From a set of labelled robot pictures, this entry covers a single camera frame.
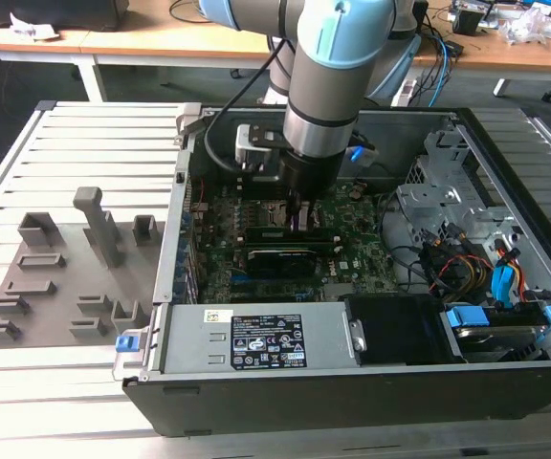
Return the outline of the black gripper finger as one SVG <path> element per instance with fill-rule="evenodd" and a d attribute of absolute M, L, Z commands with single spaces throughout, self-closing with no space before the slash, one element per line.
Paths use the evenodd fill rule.
<path fill-rule="evenodd" d="M 313 230 L 320 225 L 320 206 L 315 200 L 303 202 L 303 224 L 306 230 Z"/>
<path fill-rule="evenodd" d="M 299 228 L 299 213 L 302 206 L 300 195 L 290 189 L 287 195 L 287 226 L 292 231 Z"/>

